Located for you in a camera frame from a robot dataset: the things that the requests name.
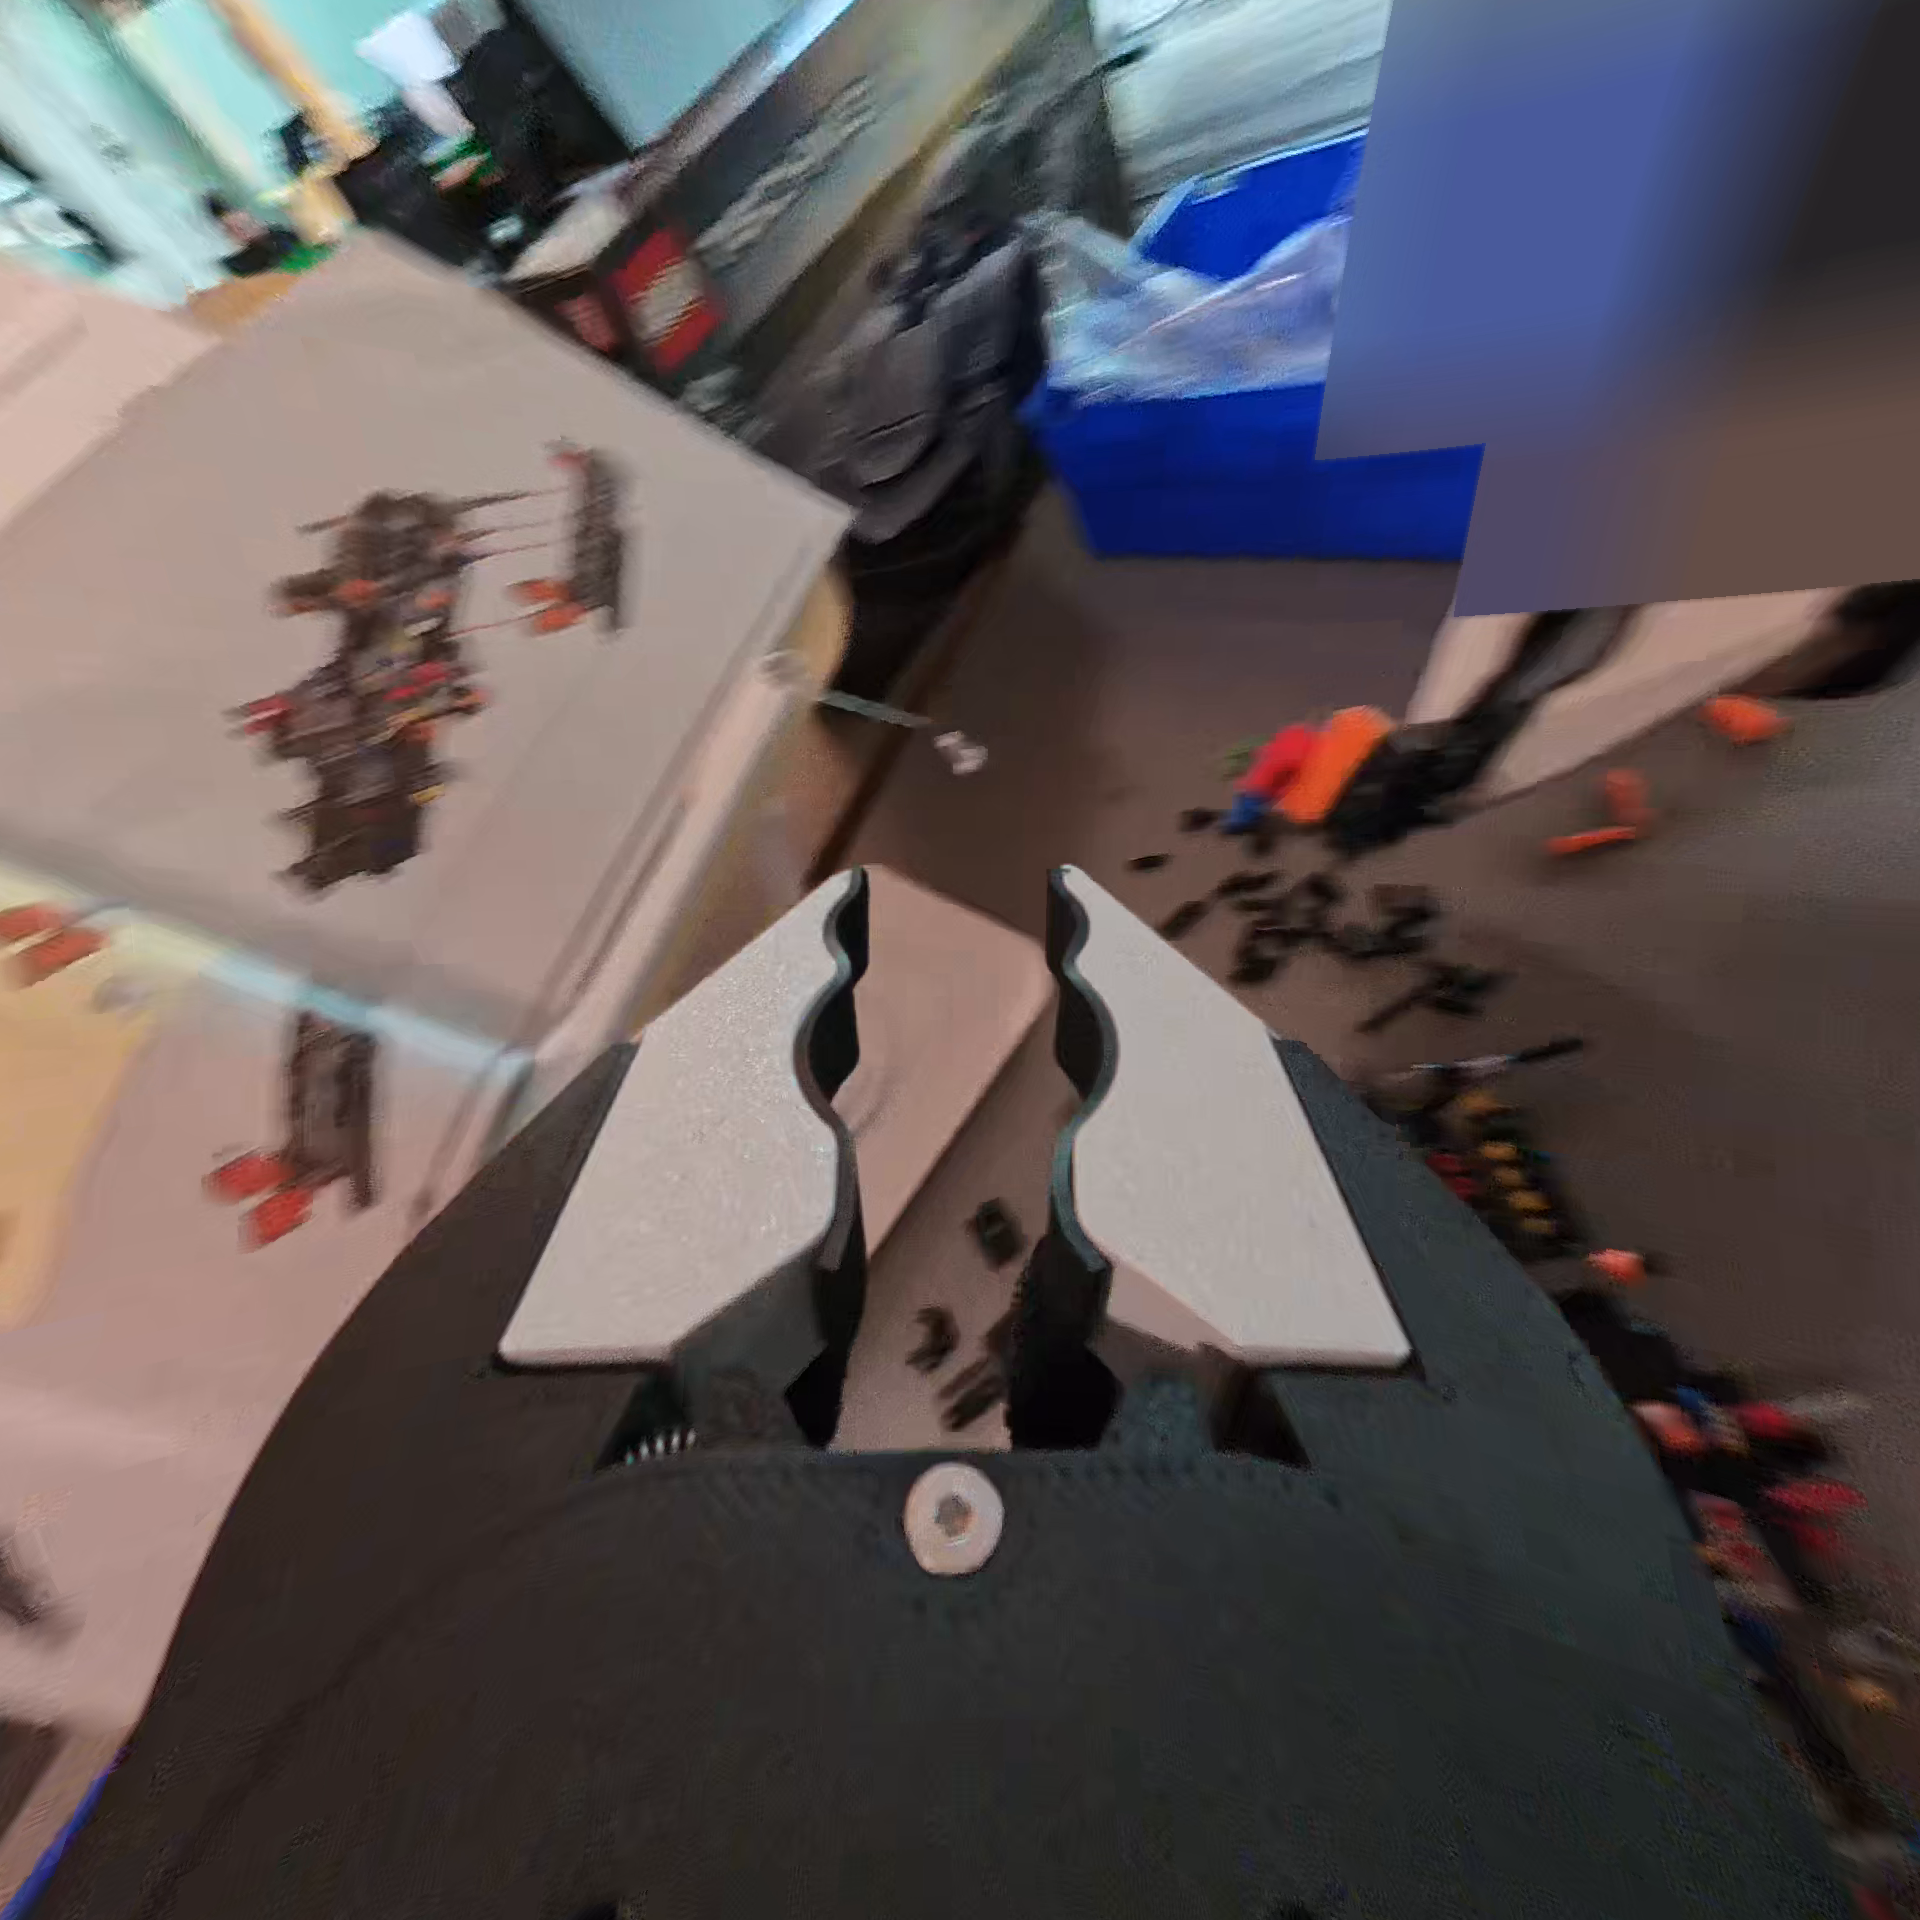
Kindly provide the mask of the multicolour lego chassis assembly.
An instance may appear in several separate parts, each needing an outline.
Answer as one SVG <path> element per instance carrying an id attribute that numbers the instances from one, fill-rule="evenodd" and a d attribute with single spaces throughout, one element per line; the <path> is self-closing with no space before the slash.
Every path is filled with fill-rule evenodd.
<path id="1" fill-rule="evenodd" d="M 1585 1232 L 1530 1115 L 1505 1095 L 1574 1038 L 1420 1063 L 1366 1106 L 1476 1214 L 1595 1363 L 1663 1477 L 1767 1727 L 1809 1787 L 1861 1916 L 1916 1916 L 1916 1786 L 1886 1782 L 1916 1731 L 1916 1640 L 1867 1616 L 1845 1557 L 1866 1511 L 1845 1398 L 1772 1397 L 1695 1359 L 1634 1302 L 1658 1261 Z"/>

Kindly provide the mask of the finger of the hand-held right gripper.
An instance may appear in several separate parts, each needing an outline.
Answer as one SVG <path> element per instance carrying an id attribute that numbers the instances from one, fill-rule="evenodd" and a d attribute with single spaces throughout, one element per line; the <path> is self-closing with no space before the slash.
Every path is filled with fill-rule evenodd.
<path id="1" fill-rule="evenodd" d="M 1802 650 L 1837 603 L 1841 592 L 1767 592 L 1628 612 L 1597 663 L 1543 695 L 1471 794 L 1516 798 L 1612 759 Z"/>
<path id="2" fill-rule="evenodd" d="M 1452 616 L 1407 700 L 1407 746 L 1422 759 L 1532 751 L 1594 672 L 1591 640 L 1591 612 Z"/>

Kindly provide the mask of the blue plastic bin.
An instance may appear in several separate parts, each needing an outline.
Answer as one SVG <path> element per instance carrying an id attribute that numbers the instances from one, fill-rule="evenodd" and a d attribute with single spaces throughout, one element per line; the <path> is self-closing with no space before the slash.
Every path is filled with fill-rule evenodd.
<path id="1" fill-rule="evenodd" d="M 1231 278 L 1298 228 L 1353 214 L 1365 132 L 1175 184 L 1135 236 L 1147 261 Z M 1355 459 L 1316 450 L 1327 382 L 1186 399 L 1022 405 L 1084 540 L 1105 557 L 1461 562 L 1482 445 Z"/>

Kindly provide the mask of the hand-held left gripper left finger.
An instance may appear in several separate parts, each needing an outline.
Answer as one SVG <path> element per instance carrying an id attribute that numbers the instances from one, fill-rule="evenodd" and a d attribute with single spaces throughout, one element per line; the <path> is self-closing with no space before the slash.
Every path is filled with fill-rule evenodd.
<path id="1" fill-rule="evenodd" d="M 521 1371 L 802 1374 L 865 1258 L 847 1126 L 865 870 L 813 887 L 649 1021 L 495 1356 Z"/>

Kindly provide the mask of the clear plastic bags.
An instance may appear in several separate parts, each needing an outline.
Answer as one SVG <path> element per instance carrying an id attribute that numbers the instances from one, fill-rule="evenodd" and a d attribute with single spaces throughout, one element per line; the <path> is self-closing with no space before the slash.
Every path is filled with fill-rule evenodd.
<path id="1" fill-rule="evenodd" d="M 1243 274 L 1147 261 L 1089 221 L 1027 221 L 1038 247 L 1046 380 L 1079 399 L 1186 399 L 1322 387 L 1353 219 L 1307 224 Z"/>

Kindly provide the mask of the lego instruction booklet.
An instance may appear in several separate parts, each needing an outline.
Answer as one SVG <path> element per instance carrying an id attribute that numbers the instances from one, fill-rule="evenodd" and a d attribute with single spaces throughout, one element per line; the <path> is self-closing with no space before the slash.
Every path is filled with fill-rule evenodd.
<path id="1" fill-rule="evenodd" d="M 4 1890 L 397 1252 L 634 1018 L 847 512 L 350 244 L 226 339 L 4 293 Z"/>

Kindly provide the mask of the dark lego set box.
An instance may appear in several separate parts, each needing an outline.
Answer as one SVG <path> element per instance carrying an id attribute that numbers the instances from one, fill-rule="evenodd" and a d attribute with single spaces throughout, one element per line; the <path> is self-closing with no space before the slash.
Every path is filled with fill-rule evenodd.
<path id="1" fill-rule="evenodd" d="M 794 461 L 817 368 L 947 184 L 1126 211 L 1091 5 L 798 5 L 519 252 L 500 293 Z"/>

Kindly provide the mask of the black lego frame with orange end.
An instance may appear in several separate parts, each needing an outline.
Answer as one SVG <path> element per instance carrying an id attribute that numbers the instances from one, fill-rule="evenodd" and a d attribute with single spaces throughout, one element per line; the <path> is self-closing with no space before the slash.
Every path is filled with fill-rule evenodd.
<path id="1" fill-rule="evenodd" d="M 1452 826 L 1516 733 L 1494 710 L 1393 726 L 1374 706 L 1273 733 L 1247 763 L 1217 829 L 1257 842 L 1303 831 L 1353 862 Z"/>

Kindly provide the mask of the pile of black lego pieces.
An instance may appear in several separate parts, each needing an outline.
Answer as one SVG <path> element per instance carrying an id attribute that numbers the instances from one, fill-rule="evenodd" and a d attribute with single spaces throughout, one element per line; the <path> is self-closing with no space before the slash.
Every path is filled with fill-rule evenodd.
<path id="1" fill-rule="evenodd" d="M 1366 879 L 1355 855 L 1326 853 L 1270 806 L 1183 806 L 1117 872 L 1147 888 L 1147 918 L 1236 995 L 1270 995 L 1301 971 L 1377 976 L 1358 1039 L 1433 1020 L 1476 1027 L 1510 974 L 1446 946 L 1449 907 L 1417 879 Z"/>

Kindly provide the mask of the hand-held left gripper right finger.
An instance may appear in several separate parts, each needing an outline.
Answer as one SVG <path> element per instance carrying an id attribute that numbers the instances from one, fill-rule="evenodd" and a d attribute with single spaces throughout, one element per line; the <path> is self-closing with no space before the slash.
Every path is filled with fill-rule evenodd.
<path id="1" fill-rule="evenodd" d="M 1413 1359 L 1278 1035 L 1086 870 L 1046 875 L 1046 1178 L 1062 1317 L 1101 1356 L 1397 1374 Z"/>

